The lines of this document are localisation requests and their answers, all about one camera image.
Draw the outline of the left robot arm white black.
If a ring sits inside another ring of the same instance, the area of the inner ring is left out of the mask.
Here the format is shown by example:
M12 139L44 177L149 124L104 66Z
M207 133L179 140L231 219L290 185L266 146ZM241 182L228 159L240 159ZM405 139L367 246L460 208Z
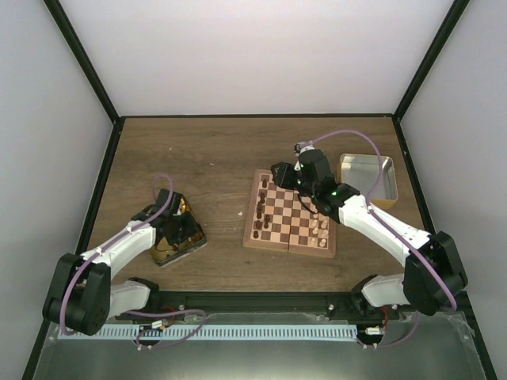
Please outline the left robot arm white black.
M51 280L42 315L62 333L91 336L111 317L122 314L156 318L162 310L158 284L131 277L114 285L115 276L148 251L160 267L205 245L206 237L185 196L161 189L153 204L102 245L80 255L63 255Z

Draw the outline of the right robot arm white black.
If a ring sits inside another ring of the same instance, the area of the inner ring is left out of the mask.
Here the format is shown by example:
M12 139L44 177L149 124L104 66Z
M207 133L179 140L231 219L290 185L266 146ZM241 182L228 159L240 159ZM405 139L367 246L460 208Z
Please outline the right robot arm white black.
M320 215L364 235L401 265L398 275L374 275L359 283L352 299L355 315L369 319L381 306L409 305L426 316L456 310L456 296L468 284L452 237L407 225L372 204L353 186L339 182L324 153L312 145L294 164L271 167L276 186L307 197Z

